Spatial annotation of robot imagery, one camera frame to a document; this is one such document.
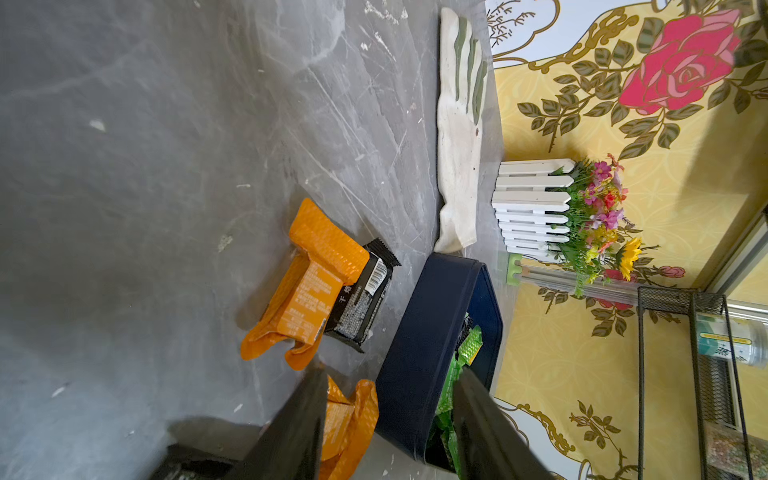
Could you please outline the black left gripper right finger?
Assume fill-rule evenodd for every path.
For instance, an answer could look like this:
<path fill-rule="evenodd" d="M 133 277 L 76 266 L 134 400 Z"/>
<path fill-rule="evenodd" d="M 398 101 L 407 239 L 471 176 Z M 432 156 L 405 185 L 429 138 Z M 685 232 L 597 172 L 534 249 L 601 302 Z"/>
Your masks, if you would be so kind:
<path fill-rule="evenodd" d="M 454 383 L 453 405 L 462 479 L 552 477 L 469 369 Z"/>

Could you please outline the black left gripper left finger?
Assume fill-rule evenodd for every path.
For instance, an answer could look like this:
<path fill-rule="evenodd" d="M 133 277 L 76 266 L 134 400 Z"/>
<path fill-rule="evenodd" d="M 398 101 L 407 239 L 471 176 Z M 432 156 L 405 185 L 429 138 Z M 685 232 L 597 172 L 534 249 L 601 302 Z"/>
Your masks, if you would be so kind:
<path fill-rule="evenodd" d="M 327 408 L 328 375 L 310 368 L 246 457 L 227 479 L 317 479 Z"/>

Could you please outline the dark blue storage box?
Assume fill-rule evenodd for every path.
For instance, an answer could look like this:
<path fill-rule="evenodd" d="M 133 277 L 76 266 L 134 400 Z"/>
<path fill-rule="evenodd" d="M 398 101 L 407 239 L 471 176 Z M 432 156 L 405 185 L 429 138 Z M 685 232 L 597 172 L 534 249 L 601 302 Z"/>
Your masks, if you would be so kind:
<path fill-rule="evenodd" d="M 427 258 L 376 379 L 376 432 L 414 460 L 447 471 L 452 467 L 433 425 L 465 317 L 483 339 L 469 369 L 489 389 L 504 325 L 488 268 L 439 253 Z"/>

